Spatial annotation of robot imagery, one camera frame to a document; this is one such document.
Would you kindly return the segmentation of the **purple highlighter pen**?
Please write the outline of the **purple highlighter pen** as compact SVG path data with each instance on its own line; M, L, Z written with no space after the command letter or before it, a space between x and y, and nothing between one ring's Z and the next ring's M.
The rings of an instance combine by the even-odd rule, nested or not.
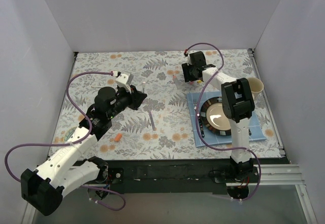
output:
M151 123L151 126L152 126L152 130L156 131L156 127L154 125L154 120L153 120L153 116L152 116L151 111L149 111L148 114L149 114L149 119L150 119L150 123Z

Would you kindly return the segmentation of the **white acrylic marker pink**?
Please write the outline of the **white acrylic marker pink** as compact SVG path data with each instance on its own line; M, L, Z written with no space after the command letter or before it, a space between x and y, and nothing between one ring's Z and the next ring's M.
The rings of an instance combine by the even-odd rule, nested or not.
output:
M146 82L142 82L142 93L145 93Z

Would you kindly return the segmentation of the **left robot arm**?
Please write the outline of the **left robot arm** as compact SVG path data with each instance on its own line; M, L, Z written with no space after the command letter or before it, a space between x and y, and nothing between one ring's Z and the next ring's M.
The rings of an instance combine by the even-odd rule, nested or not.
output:
M83 184L105 183L109 167L105 160L93 156L76 168L72 166L112 126L112 119L126 108L137 110L147 94L131 86L101 88L67 146L60 148L33 171L25 170L20 177L22 197L44 216L52 214L63 198Z

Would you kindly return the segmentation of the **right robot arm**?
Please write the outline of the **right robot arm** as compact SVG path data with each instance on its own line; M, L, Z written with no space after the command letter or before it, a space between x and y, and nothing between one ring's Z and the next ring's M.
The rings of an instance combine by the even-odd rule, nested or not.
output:
M182 64L185 82L201 80L221 91L222 109L229 120L232 137L230 177L241 182L253 172L249 151L249 123L255 109L249 82L222 73L221 68L206 63L203 52L184 51L188 62Z

